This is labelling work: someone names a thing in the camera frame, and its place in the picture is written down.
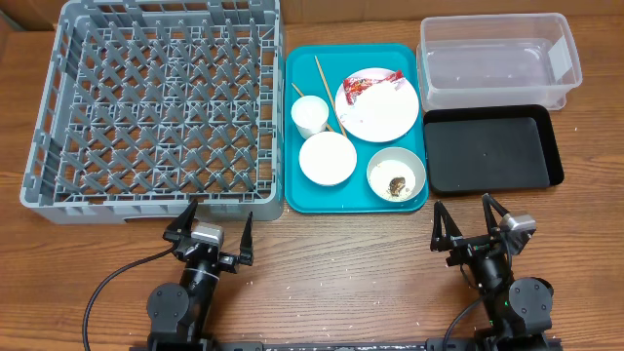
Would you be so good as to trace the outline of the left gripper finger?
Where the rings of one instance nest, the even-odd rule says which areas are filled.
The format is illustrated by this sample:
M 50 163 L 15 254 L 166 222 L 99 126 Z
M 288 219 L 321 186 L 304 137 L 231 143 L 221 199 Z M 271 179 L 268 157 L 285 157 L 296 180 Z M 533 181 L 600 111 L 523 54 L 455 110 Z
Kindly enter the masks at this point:
M 165 229 L 163 239 L 170 243 L 179 243 L 183 237 L 189 237 L 195 219 L 198 202 L 193 200 Z
M 247 266 L 252 266 L 254 263 L 254 244 L 252 231 L 253 213 L 249 213 L 239 246 L 239 262 Z

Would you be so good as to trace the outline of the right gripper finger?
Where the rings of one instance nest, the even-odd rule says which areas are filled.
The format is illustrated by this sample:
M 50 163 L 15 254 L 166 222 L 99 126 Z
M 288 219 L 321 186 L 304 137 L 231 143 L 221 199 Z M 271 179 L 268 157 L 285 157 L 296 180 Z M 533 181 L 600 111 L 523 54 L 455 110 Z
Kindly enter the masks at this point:
M 504 217 L 509 213 L 509 211 L 498 203 L 489 193 L 482 196 L 482 203 L 484 207 L 487 232 L 494 233 L 498 231 L 498 224 L 495 221 L 493 212 L 497 212 L 501 217 Z
M 430 250 L 432 252 L 451 251 L 456 247 L 456 242 L 462 239 L 461 231 L 450 216 L 443 202 L 437 201 L 434 204 Z

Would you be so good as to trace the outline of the brown food scrap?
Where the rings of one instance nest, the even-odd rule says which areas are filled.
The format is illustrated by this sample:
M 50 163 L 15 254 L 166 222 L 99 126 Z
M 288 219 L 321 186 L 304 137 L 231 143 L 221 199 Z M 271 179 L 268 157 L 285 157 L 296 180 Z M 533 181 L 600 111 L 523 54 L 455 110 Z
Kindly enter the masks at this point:
M 398 197 L 406 186 L 406 179 L 402 176 L 394 177 L 389 182 L 389 193 L 393 197 Z

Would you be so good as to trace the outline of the grey bowl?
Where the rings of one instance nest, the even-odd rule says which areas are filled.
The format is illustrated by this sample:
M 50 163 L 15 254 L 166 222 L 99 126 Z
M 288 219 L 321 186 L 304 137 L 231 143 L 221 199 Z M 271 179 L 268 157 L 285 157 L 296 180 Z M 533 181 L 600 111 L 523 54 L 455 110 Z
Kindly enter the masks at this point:
M 426 171 L 412 151 L 386 147 L 370 159 L 367 181 L 382 200 L 402 203 L 414 199 L 424 189 Z

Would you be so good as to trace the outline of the pink bowl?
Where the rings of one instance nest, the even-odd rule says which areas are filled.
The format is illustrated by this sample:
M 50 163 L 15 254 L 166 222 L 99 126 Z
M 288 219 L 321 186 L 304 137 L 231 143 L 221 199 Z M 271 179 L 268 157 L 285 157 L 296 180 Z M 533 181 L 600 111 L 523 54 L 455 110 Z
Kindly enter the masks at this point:
M 322 186 L 334 186 L 349 178 L 357 166 L 357 151 L 346 137 L 335 132 L 311 136 L 298 156 L 303 174 Z

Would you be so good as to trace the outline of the white paper cup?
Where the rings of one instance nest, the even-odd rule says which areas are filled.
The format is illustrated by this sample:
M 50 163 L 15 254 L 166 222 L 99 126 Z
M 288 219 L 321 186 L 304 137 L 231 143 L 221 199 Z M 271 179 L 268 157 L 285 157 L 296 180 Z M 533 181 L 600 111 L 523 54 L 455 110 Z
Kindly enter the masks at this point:
M 323 132 L 328 126 L 329 107 L 317 96 L 304 96 L 297 99 L 291 108 L 292 120 L 304 139 Z

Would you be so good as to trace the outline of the red snack wrapper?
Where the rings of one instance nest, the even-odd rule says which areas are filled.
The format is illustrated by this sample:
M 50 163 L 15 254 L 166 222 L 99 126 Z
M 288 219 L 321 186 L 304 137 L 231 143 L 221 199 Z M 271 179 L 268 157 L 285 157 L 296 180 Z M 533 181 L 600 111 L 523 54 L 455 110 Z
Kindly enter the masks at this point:
M 401 70 L 395 71 L 382 79 L 376 78 L 346 78 L 343 81 L 342 87 L 345 93 L 346 101 L 349 105 L 353 105 L 357 97 L 366 89 L 380 84 L 391 83 L 395 87 L 398 86 L 405 79 L 405 76 Z

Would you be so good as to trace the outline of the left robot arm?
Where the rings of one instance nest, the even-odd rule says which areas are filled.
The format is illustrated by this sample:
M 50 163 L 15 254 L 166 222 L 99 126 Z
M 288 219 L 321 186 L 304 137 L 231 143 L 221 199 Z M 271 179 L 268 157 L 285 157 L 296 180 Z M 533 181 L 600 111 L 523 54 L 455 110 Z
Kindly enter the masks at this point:
M 197 208 L 192 202 L 164 231 L 163 238 L 173 244 L 172 255 L 185 266 L 177 283 L 163 284 L 148 297 L 149 350 L 212 350 L 215 343 L 203 329 L 220 274 L 236 274 L 242 265 L 254 263 L 251 215 L 239 251 L 226 253 L 224 229 L 196 221 Z

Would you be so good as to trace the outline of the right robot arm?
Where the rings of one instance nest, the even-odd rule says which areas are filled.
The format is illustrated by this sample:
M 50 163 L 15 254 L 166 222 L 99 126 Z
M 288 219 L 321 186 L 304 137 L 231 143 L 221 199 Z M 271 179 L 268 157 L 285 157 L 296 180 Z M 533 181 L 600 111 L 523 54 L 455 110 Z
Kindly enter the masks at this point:
M 517 279 L 513 257 L 520 254 L 536 231 L 529 214 L 512 214 L 491 195 L 482 197 L 487 233 L 464 237 L 441 201 L 434 205 L 430 250 L 447 252 L 447 266 L 457 266 L 479 297 L 450 323 L 445 335 L 429 339 L 432 350 L 560 350 L 549 341 L 554 289 L 541 278 Z M 478 306 L 484 306 L 489 327 L 471 338 L 453 338 L 459 322 Z

